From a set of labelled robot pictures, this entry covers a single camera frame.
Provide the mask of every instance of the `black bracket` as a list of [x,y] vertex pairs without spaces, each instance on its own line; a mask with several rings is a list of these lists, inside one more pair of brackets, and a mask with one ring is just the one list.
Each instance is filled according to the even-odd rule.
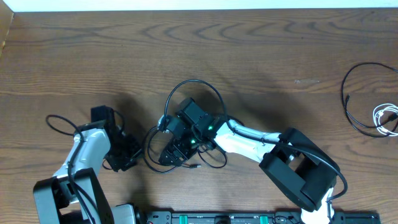
[[[105,198],[100,183],[92,168],[79,170],[75,174],[75,182],[90,196],[89,201],[84,195],[88,209],[91,213],[98,211],[101,223],[114,223],[111,207]],[[69,183],[67,178],[58,179],[51,177],[38,181],[33,188],[37,214],[41,224],[86,223],[80,212],[61,214],[60,210],[69,206],[69,199],[64,195],[62,186]]]
[[91,109],[91,124],[80,127],[84,129],[103,128],[111,142],[111,149],[105,155],[105,159],[117,172],[119,169],[126,171],[137,164],[142,156],[140,142],[132,135],[125,135],[116,126],[114,110],[108,106],[98,106]]
[[166,129],[173,138],[165,146],[159,157],[164,166],[180,166],[197,152],[198,143],[214,149],[215,144],[207,136],[214,117],[203,111],[192,98],[183,100],[176,112],[177,118],[168,115],[165,119]]
[[[282,142],[289,142],[301,149],[321,154],[336,167],[337,164],[300,131],[289,128],[279,136]],[[290,157],[300,155],[284,146],[276,146],[264,155],[260,168],[293,203],[306,211],[318,210],[322,198],[336,184],[336,173],[313,156],[305,156],[295,171],[289,167]]]

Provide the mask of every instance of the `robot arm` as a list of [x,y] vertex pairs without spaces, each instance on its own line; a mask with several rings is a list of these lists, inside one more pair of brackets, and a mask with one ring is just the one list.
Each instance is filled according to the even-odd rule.
[[[162,121],[163,118],[159,120],[159,129],[162,127]],[[168,116],[165,122],[166,130],[164,131],[173,133],[174,138],[164,149],[159,159],[161,164],[183,164],[196,152],[197,144],[190,144],[190,142],[200,142],[210,150],[219,147],[225,152],[240,154],[258,162],[259,167],[282,193],[303,209],[303,221],[308,220],[306,223],[311,223],[310,220],[313,220],[313,216],[316,215],[323,217],[317,218],[317,223],[329,223],[333,210],[328,207],[326,200],[336,184],[335,171],[316,157],[306,154],[299,167],[292,170],[289,164],[300,153],[286,146],[302,149],[309,147],[322,155],[334,167],[339,168],[300,131],[289,128],[281,134],[264,133],[247,128],[231,119],[225,121],[224,116],[212,117],[191,98],[187,98],[180,104],[177,118]]]
[[[280,141],[279,136],[281,133],[263,133],[244,127],[234,120],[229,120],[229,123],[237,132],[243,133],[245,136],[276,142]],[[240,154],[258,163],[261,163],[263,157],[267,153],[272,152],[272,150],[275,148],[275,144],[255,141],[233,133],[226,123],[223,124],[219,130],[217,130],[215,142],[226,152]],[[294,158],[295,156],[291,154],[287,162],[291,162]],[[329,223],[329,217],[333,217],[335,213],[332,207],[330,207],[327,203],[327,199],[328,197],[331,197],[332,193],[333,187],[330,187],[326,194],[322,197],[321,205],[318,209],[309,212],[302,208],[301,220],[306,224]]]
[[[41,180],[34,187],[34,198],[40,223],[93,223],[135,224],[136,213],[132,205],[111,208],[98,182],[97,175],[103,159],[114,171],[125,171],[136,164],[141,154],[141,145],[131,135],[125,135],[116,126],[114,111],[106,106],[91,109],[91,123],[78,127],[84,142],[77,155],[72,155],[80,144],[80,135],[73,138],[74,144],[66,161],[52,178]],[[68,166],[72,163],[73,182],[68,178]],[[86,206],[81,213],[62,215],[60,210],[78,202],[77,189]]]

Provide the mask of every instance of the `white wall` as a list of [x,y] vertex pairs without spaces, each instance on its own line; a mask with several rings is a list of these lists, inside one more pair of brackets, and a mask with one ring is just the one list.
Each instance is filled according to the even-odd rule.
[[4,0],[14,12],[398,7],[398,0]]

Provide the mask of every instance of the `wire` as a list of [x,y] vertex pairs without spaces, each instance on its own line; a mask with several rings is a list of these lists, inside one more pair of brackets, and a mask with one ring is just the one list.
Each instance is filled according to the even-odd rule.
[[220,153],[222,153],[222,155],[223,155],[224,158],[225,158],[225,162],[224,162],[224,164],[223,164],[222,166],[213,166],[213,165],[209,164],[209,163],[201,156],[201,154],[207,152],[208,149],[205,149],[204,151],[201,151],[201,150],[199,150],[199,147],[197,148],[198,155],[199,155],[200,159],[201,159],[206,165],[208,165],[208,166],[210,166],[211,168],[214,168],[214,169],[221,169],[221,168],[223,168],[224,166],[226,166],[226,164],[227,164],[227,162],[228,162],[228,159],[227,159],[227,157],[226,157],[226,153],[225,153],[225,152],[221,151],[221,150],[218,149],[218,148],[217,148],[217,150],[219,150]]
[[224,118],[225,118],[225,120],[226,120],[226,124],[227,124],[227,126],[229,127],[229,129],[230,129],[233,133],[238,134],[238,135],[240,135],[240,136],[242,136],[242,137],[244,137],[244,138],[252,139],[252,140],[255,140],[255,141],[260,141],[260,142],[263,142],[263,143],[269,143],[269,144],[275,144],[275,145],[278,145],[278,146],[283,146],[283,147],[289,148],[289,149],[291,149],[291,150],[301,152],[301,153],[303,153],[303,154],[305,154],[305,155],[313,156],[313,157],[317,158],[320,162],[324,163],[324,164],[327,165],[329,168],[331,168],[331,169],[336,173],[336,175],[339,176],[339,178],[340,178],[341,181],[343,182],[344,189],[343,189],[340,193],[338,193],[338,194],[336,194],[336,195],[334,195],[334,196],[328,197],[328,200],[327,200],[328,203],[330,203],[332,200],[334,200],[334,199],[336,199],[336,198],[338,198],[338,197],[343,196],[343,195],[347,192],[348,183],[347,183],[346,179],[344,178],[344,175],[339,171],[339,168],[334,167],[334,165],[332,165],[334,162],[328,161],[329,159],[326,159],[327,156],[326,156],[326,154],[325,154],[324,152],[323,152],[324,155],[320,155],[320,153],[319,153],[318,151],[316,151],[316,150],[314,150],[314,149],[312,149],[311,147],[308,147],[308,146],[306,146],[306,149],[300,149],[300,148],[297,148],[297,147],[294,147],[294,146],[290,146],[290,145],[285,144],[285,143],[281,143],[281,142],[277,142],[277,141],[270,141],[270,140],[266,140],[266,139],[263,139],[263,138],[254,138],[254,137],[252,137],[252,136],[248,136],[248,135],[245,135],[245,134],[242,134],[242,133],[237,132],[237,131],[232,127],[232,125],[229,123],[229,116],[228,116],[228,112],[227,112],[226,106],[225,106],[225,104],[224,104],[223,97],[222,97],[221,94],[217,91],[216,88],[214,88],[212,85],[210,85],[209,83],[207,83],[207,82],[205,82],[205,81],[203,81],[203,80],[185,80],[185,81],[181,82],[180,84],[178,84],[178,85],[170,92],[170,95],[169,95],[169,97],[167,98],[167,101],[166,101],[166,106],[165,106],[165,109],[164,109],[164,116],[163,116],[163,119],[162,119],[161,124],[160,124],[160,126],[162,126],[163,129],[165,129],[165,118],[166,118],[166,115],[167,115],[167,108],[169,107],[169,101],[170,101],[170,99],[171,99],[173,93],[177,90],[178,87],[180,87],[180,86],[182,86],[183,84],[186,84],[186,83],[188,83],[188,82],[197,82],[197,83],[205,84],[205,85],[207,85],[208,87],[210,87],[210,88],[217,94],[217,96],[218,96],[218,98],[219,98],[219,100],[220,100],[220,103],[221,103],[221,105],[222,105],[222,107],[223,107],[223,114],[224,114]]
[[103,167],[104,169],[106,169],[106,170],[112,170],[112,168],[106,167],[104,163],[105,163],[105,159],[104,159],[104,161],[102,162],[102,167]]
[[283,215],[274,215],[274,217],[272,217],[272,223],[273,224],[276,224],[276,219],[277,218],[284,218],[285,220],[290,221],[292,224],[300,224],[301,223],[301,221],[298,221],[297,223],[294,223],[291,219],[289,219],[289,218],[287,218],[287,217],[285,217]]
[[124,120],[124,116],[121,114],[121,113],[119,113],[118,111],[116,111],[116,110],[113,110],[117,115],[119,115],[119,117],[120,117],[120,119],[122,120],[122,127],[120,128],[120,131],[119,131],[119,134],[123,134],[123,131],[124,131],[124,126],[125,126],[125,120]]
[[381,128],[383,125],[385,125],[385,124],[387,124],[388,122],[391,122],[391,121],[393,121],[393,120],[395,120],[395,119],[388,119],[388,120],[383,121],[383,122],[378,123],[378,124],[375,123],[374,126],[369,126],[369,125],[365,125],[365,124],[359,122],[359,121],[358,121],[357,119],[355,119],[354,116],[353,116],[351,113],[349,113],[348,110],[347,110],[347,104],[348,104],[348,100],[349,100],[349,95],[347,95],[346,98],[344,99],[344,84],[345,84],[345,82],[346,82],[346,80],[347,80],[348,75],[349,75],[355,68],[357,68],[357,67],[359,67],[359,66],[362,66],[362,65],[379,65],[379,66],[382,66],[382,67],[384,67],[384,68],[388,68],[389,70],[392,70],[392,71],[398,73],[398,70],[397,70],[397,69],[392,68],[392,67],[387,66],[387,65],[384,65],[384,64],[379,63],[379,62],[362,62],[362,63],[359,63],[359,64],[354,65],[353,67],[351,67],[351,68],[348,70],[348,72],[346,73],[346,75],[344,76],[344,79],[343,79],[343,81],[341,82],[341,88],[340,88],[341,104],[343,105],[343,109],[344,109],[344,111],[345,111],[346,118],[347,118],[348,122],[350,123],[350,125],[352,125],[352,127],[353,127],[355,130],[357,130],[359,133],[361,133],[361,134],[363,134],[363,135],[365,135],[365,136],[374,137],[374,138],[384,138],[384,137],[388,137],[388,136],[390,136],[390,134],[391,134],[391,133],[389,133],[389,132],[387,132],[386,134],[379,135],[379,134],[367,133],[366,131],[360,130],[357,126],[355,126],[355,124],[352,122],[352,120],[353,120],[355,123],[357,123],[358,125],[360,125],[360,126],[362,126],[362,127],[364,127],[364,128],[369,128],[369,129],[374,129],[374,128],[376,128],[376,129],[377,129],[377,128]]
[[147,132],[147,134],[145,135],[144,139],[142,140],[142,148],[145,149],[146,139],[148,138],[149,134],[150,134],[151,132],[153,132],[153,131],[155,131],[155,132],[153,133],[153,135],[152,135],[152,136],[149,138],[149,140],[148,140],[147,150],[144,150],[144,162],[147,164],[147,166],[149,167],[149,169],[153,170],[154,172],[156,172],[156,173],[158,173],[158,174],[168,174],[169,172],[172,172],[173,170],[175,170],[175,169],[178,168],[178,167],[184,167],[184,168],[190,168],[190,169],[199,167],[198,165],[195,165],[195,166],[181,165],[181,166],[174,166],[173,168],[171,168],[171,169],[169,169],[169,170],[165,170],[165,171],[161,171],[161,170],[158,170],[158,169],[152,167],[152,166],[149,164],[149,162],[148,162],[148,160],[146,159],[146,157],[145,157],[145,151],[147,152],[149,159],[150,159],[154,164],[157,164],[157,165],[159,165],[159,166],[165,166],[165,165],[162,165],[162,164],[160,164],[159,162],[156,162],[155,160],[153,160],[153,158],[150,156],[150,153],[149,153],[150,142],[152,141],[153,137],[159,132],[159,130],[157,130],[157,126],[152,127],[152,128]]
[[45,118],[45,122],[48,124],[48,126],[49,126],[50,128],[52,128],[54,131],[56,131],[56,132],[58,132],[58,133],[66,134],[66,135],[68,135],[68,136],[70,136],[70,135],[74,136],[74,134],[70,134],[70,133],[63,132],[63,131],[61,131],[61,130],[55,128],[54,126],[52,126],[52,125],[50,124],[50,122],[49,122],[49,118],[58,118],[58,119],[61,119],[61,120],[65,121],[65,122],[67,122],[68,124],[70,124],[70,125],[75,129],[75,132],[77,132],[77,133],[79,134],[79,136],[80,136],[79,144],[77,145],[77,147],[76,147],[75,151],[73,152],[73,154],[72,154],[70,160],[68,161],[68,180],[69,180],[69,183],[70,183],[70,186],[71,186],[72,190],[74,191],[74,193],[75,193],[75,195],[76,195],[76,198],[77,198],[78,201],[80,202],[81,207],[83,208],[84,212],[87,214],[88,219],[90,220],[90,222],[91,222],[92,224],[95,224],[95,219],[94,219],[93,216],[91,215],[91,213],[90,213],[90,211],[88,210],[88,207],[87,207],[85,201],[83,200],[83,198],[82,198],[81,195],[80,195],[80,192],[84,192],[84,190],[83,190],[83,189],[81,189],[81,190],[78,190],[78,189],[77,189],[78,186],[77,186],[77,184],[76,184],[76,182],[75,182],[74,176],[72,175],[72,167],[73,167],[75,158],[76,158],[77,154],[79,153],[79,151],[80,151],[80,149],[81,149],[81,147],[82,147],[82,145],[83,145],[83,143],[84,143],[84,141],[85,141],[84,135],[83,135],[83,133],[78,129],[78,127],[77,127],[75,124],[73,124],[70,120],[64,118],[63,116],[59,116],[59,115],[55,115],[55,114],[47,115],[47,117]]
[[85,190],[82,187],[80,187],[78,184],[76,184],[76,188],[82,195],[84,195],[87,198],[87,200],[91,203],[94,209],[98,212],[97,204],[95,204],[94,200],[87,194],[87,192],[85,192]]
[[202,142],[201,136],[198,135],[196,129],[195,129],[195,125],[191,126],[191,132],[193,133],[194,137],[199,141]]
[[238,122],[241,126],[244,126],[244,123],[240,119],[238,119],[238,118],[236,118],[234,116],[231,116],[231,115],[228,115],[228,118]]
[[397,126],[398,126],[398,122],[394,126],[392,131],[389,131],[389,130],[387,130],[386,128],[383,127],[384,123],[387,123],[387,122],[383,122],[383,123],[380,122],[381,117],[383,117],[383,115],[385,115],[386,112],[393,112],[393,114],[391,114],[389,116],[389,119],[387,119],[387,122],[388,122],[391,119],[393,119],[396,116],[398,116],[398,106],[393,105],[392,103],[384,103],[384,104],[381,104],[381,105],[375,107],[374,110],[373,110],[373,123],[374,123],[375,126],[377,126],[377,130],[381,134],[384,134],[384,135],[389,134],[389,136],[391,136],[391,137],[398,136],[398,133],[395,133],[395,130],[397,129]]

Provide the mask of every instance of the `wood grain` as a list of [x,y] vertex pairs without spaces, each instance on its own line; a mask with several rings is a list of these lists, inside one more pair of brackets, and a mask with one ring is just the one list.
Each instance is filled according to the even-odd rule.
[[[339,90],[358,62],[398,67],[397,30],[397,9],[18,13],[0,59],[0,223],[38,222],[33,186],[69,153],[72,140],[45,125],[47,114],[83,124],[91,107],[105,104],[122,112],[127,130],[142,139],[160,118],[170,90],[200,78],[219,89],[229,113],[246,125],[266,131],[295,127],[325,150],[349,183],[334,206],[377,211],[383,223],[396,224],[397,139],[353,130]],[[371,123],[375,106],[398,103],[397,84],[397,74],[383,68],[354,71],[346,84],[349,110]],[[197,84],[175,94],[170,112],[188,96],[220,112],[216,96]],[[228,159],[221,170],[168,175],[140,162],[127,172],[103,171],[99,181],[111,205],[296,208],[255,162],[235,154]]]

